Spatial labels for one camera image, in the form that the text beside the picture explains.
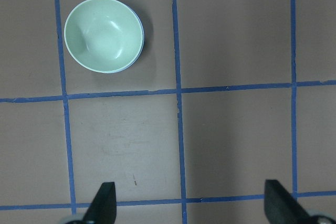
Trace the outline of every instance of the metal screw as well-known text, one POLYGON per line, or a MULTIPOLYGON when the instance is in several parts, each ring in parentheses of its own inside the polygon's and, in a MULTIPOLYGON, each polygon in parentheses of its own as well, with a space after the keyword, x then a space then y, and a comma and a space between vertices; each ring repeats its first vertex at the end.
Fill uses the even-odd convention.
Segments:
POLYGON ((326 217, 320 217, 317 220, 318 224, 332 224, 331 221, 329 219, 327 219, 326 217))

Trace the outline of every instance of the bowl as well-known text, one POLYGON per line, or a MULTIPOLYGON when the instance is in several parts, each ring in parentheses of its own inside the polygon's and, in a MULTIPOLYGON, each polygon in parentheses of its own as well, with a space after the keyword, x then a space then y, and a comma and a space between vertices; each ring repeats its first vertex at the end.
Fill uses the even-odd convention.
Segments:
POLYGON ((144 31, 137 14, 117 0, 86 0, 69 14, 64 39, 71 56, 95 72, 116 73, 139 57, 144 31))

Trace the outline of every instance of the blue tape grid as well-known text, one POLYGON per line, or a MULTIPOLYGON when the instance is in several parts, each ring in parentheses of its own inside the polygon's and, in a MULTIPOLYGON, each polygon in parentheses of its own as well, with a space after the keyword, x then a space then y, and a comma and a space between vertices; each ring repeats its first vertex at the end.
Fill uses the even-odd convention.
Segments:
POLYGON ((120 91, 120 92, 104 92, 104 93, 81 93, 67 94, 66 92, 66 76, 64 66, 62 27, 60 17, 60 2, 55 0, 55 15, 58 34, 58 52, 62 95, 50 97, 33 97, 33 98, 0 98, 0 102, 27 103, 27 102, 43 102, 43 101, 63 101, 67 158, 69 169, 69 187, 70 187, 70 204, 45 204, 45 205, 22 205, 22 206, 0 206, 0 210, 19 210, 19 209, 55 209, 55 208, 71 208, 72 213, 76 213, 76 208, 88 207, 89 203, 77 204, 75 198, 75 182, 73 177, 71 136, 69 123, 68 100, 72 99, 90 99, 98 97, 117 97, 117 96, 133 96, 133 95, 160 95, 160 94, 176 94, 177 107, 179 109, 178 117, 178 139, 180 148, 180 172, 181 172, 181 199, 162 199, 162 200, 140 200, 140 201, 120 201, 118 206, 137 206, 137 205, 159 205, 159 204, 181 204, 183 224, 187 224, 186 204, 203 203, 203 202, 226 202, 238 200, 257 200, 263 199, 263 195, 244 195, 232 197, 212 197, 212 198, 187 198, 185 184, 185 167, 184 167, 184 144, 183 144, 183 121, 182 121, 182 93, 198 93, 198 92, 224 92, 234 90, 251 90, 251 89, 273 89, 273 88, 291 88, 291 130, 292 130, 292 195, 296 198, 316 197, 316 196, 336 196, 336 191, 313 191, 306 193, 298 193, 297 183, 297 140, 296 140, 296 97, 297 87, 308 86, 329 86, 336 85, 336 80, 329 81, 306 81, 297 82, 296 78, 296 0, 290 0, 290 18, 291 18, 291 83, 266 83, 266 84, 248 84, 238 86, 221 86, 221 87, 200 87, 200 88, 182 88, 181 72, 180 72, 180 49, 179 49, 179 29, 177 19, 177 0, 173 0, 173 26, 174 26, 174 46, 175 46, 175 70, 176 70, 176 89, 163 89, 156 91, 140 90, 140 91, 120 91))

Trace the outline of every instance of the empty bowl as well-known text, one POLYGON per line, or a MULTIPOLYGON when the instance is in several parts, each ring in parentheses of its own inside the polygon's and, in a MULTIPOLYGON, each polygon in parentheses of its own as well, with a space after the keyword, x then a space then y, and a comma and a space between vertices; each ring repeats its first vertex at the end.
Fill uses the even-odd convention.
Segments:
POLYGON ((144 32, 136 13, 117 0, 86 0, 69 14, 64 27, 71 56, 95 72, 116 73, 139 57, 144 32))

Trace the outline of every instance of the grid square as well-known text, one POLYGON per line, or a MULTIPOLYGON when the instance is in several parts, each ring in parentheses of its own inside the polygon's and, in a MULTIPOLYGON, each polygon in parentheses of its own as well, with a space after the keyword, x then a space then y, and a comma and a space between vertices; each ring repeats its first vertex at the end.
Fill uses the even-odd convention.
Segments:
MULTIPOLYGON (((60 0, 62 24, 71 10, 84 0, 60 0)), ((72 59, 66 47, 68 93, 90 93, 176 88, 172 0, 119 0, 139 15, 145 46, 139 59, 115 74, 90 71, 72 59)))
POLYGON ((0 97, 62 94, 54 1, 0 0, 0 5, 0 97))
POLYGON ((268 224, 262 200, 193 203, 187 209, 190 224, 268 224))
POLYGON ((298 81, 336 79, 336 0, 296 0, 298 81))
POLYGON ((290 82, 290 0, 177 0, 183 87, 290 82))
MULTIPOLYGON (((85 213, 87 208, 77 208, 85 213)), ((120 206, 115 224, 182 224, 181 204, 120 206)))
POLYGON ((116 183, 118 201, 180 197, 175 95, 69 105, 77 202, 91 202, 106 181, 116 183))
POLYGON ((2 205, 70 202, 60 101, 0 103, 2 205))
POLYGON ((290 89, 183 95, 187 196, 255 195, 267 178, 291 188, 290 89))
POLYGON ((297 91, 298 190, 336 190, 336 87, 297 91))
POLYGON ((54 224, 71 214, 70 209, 38 209, 0 211, 1 223, 54 224))
POLYGON ((336 196, 323 197, 305 197, 299 198, 300 205, 308 211, 323 213, 324 215, 335 215, 336 212, 336 196))

